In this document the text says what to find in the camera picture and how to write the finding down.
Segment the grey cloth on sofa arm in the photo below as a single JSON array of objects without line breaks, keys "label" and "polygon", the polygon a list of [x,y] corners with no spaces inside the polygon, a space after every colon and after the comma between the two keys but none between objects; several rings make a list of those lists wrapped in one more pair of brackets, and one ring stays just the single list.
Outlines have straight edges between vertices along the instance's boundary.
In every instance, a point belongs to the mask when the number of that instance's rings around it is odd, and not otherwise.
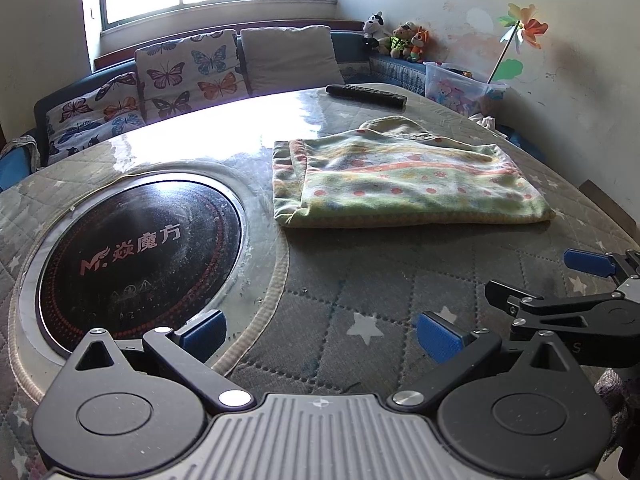
[{"label": "grey cloth on sofa arm", "polygon": [[1,150],[1,162],[18,162],[28,174],[37,171],[41,167],[41,155],[35,131],[9,141]]}]

